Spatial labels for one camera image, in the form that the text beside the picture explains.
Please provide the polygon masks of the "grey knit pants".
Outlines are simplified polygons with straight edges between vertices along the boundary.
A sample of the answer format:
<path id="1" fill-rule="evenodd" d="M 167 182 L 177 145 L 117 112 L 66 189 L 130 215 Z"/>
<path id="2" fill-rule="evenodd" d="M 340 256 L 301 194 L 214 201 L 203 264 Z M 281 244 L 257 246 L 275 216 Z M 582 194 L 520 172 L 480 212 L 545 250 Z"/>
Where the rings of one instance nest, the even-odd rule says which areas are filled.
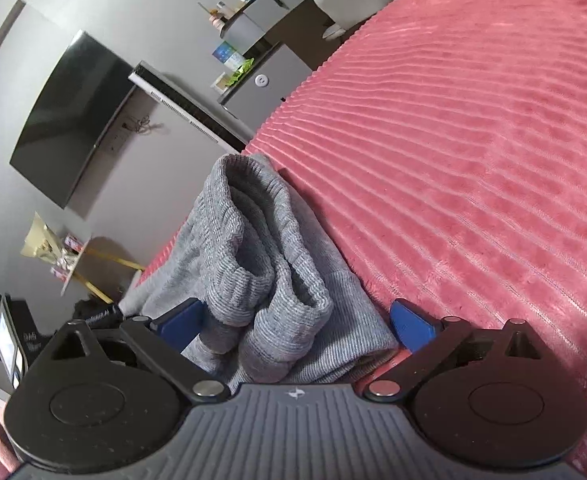
<path id="1" fill-rule="evenodd" d="M 182 355 L 231 389 L 354 382 L 397 352 L 314 212 L 261 154 L 214 164 L 166 261 L 120 307 L 157 318 L 190 298 L 204 322 Z"/>

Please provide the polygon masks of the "black bag on floor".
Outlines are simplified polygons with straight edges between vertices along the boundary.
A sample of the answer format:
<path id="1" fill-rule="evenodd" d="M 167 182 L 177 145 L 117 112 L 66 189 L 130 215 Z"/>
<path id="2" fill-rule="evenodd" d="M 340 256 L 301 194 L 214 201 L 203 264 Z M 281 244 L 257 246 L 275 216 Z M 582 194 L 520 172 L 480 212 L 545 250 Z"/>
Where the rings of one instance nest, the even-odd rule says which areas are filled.
<path id="1" fill-rule="evenodd" d="M 83 320 L 92 330 L 110 330 L 123 321 L 123 314 L 116 304 L 105 304 L 96 298 L 77 301 L 73 320 Z"/>

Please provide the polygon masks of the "round white side table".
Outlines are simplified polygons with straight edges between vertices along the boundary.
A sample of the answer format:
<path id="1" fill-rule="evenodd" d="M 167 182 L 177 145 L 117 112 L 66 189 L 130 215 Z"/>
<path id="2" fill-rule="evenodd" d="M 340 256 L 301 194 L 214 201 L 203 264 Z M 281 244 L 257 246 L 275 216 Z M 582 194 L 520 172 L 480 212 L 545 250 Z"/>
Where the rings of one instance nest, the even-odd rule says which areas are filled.
<path id="1" fill-rule="evenodd" d="M 144 271 L 146 266 L 115 240 L 89 237 L 72 266 L 66 269 L 60 296 L 81 290 L 104 304 L 117 304 Z"/>

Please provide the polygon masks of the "cream flower bouquet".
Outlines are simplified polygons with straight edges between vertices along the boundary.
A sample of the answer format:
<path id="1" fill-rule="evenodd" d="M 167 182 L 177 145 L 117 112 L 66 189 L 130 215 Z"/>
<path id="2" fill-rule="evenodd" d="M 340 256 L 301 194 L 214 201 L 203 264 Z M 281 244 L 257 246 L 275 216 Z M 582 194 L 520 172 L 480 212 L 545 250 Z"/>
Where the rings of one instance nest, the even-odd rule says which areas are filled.
<path id="1" fill-rule="evenodd" d="M 21 255 L 42 260 L 67 271 L 77 264 L 80 253 L 58 237 L 36 212 L 30 230 L 24 238 Z"/>

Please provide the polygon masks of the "grey cabinet with round knob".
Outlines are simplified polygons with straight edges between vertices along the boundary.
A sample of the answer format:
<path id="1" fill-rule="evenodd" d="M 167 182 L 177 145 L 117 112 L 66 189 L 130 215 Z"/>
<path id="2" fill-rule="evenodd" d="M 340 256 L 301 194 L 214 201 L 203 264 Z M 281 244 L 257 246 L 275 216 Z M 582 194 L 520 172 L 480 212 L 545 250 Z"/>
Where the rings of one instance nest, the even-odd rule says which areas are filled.
<path id="1" fill-rule="evenodd" d="M 257 132 L 311 73 L 310 67 L 289 47 L 276 44 L 218 102 L 229 115 Z"/>

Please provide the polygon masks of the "green plant in pot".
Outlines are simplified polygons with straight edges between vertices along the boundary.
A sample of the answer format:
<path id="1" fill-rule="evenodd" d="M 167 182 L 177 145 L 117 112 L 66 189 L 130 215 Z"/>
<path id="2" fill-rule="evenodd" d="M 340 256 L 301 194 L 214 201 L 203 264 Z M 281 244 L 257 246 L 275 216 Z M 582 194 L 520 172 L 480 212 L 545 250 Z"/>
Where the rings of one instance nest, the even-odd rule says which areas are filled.
<path id="1" fill-rule="evenodd" d="M 244 61 L 241 64 L 241 66 L 239 68 L 237 68 L 237 70 L 235 70 L 235 72 L 229 76 L 228 81 L 226 82 L 226 87 L 230 88 L 234 84 L 237 84 L 237 82 L 242 77 L 246 76 L 246 74 L 249 73 L 250 70 L 252 70 L 253 64 L 254 64 L 253 58 L 248 58 L 246 61 Z"/>

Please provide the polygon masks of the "blue white box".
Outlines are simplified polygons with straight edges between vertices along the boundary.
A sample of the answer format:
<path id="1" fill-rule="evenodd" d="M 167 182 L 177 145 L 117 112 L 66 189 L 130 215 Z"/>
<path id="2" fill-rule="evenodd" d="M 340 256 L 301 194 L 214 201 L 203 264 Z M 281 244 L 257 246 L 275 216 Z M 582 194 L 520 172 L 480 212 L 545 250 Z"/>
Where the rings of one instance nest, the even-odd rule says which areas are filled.
<path id="1" fill-rule="evenodd" d="M 246 58 L 239 53 L 233 46 L 223 41 L 213 52 L 212 55 L 218 62 L 221 62 L 228 70 L 235 72 L 246 63 Z"/>

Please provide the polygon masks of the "grey dresser desk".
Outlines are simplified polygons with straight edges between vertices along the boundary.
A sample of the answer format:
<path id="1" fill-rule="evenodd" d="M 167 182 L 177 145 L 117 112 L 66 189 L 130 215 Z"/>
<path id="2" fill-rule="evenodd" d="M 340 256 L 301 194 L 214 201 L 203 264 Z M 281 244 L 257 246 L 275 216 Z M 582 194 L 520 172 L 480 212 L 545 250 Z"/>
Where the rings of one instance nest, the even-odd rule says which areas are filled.
<path id="1" fill-rule="evenodd" d="M 245 54 L 305 1 L 249 0 L 223 26 L 220 39 Z"/>

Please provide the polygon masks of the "black wall television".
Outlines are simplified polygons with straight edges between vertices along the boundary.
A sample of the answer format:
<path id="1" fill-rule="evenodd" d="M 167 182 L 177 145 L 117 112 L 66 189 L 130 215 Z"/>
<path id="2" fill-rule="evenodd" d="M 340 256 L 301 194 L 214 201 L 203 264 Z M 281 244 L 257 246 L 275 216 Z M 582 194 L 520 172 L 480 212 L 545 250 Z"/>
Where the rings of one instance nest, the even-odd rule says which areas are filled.
<path id="1" fill-rule="evenodd" d="M 10 166 L 64 208 L 133 92 L 132 72 L 123 58 L 78 32 L 26 118 Z"/>

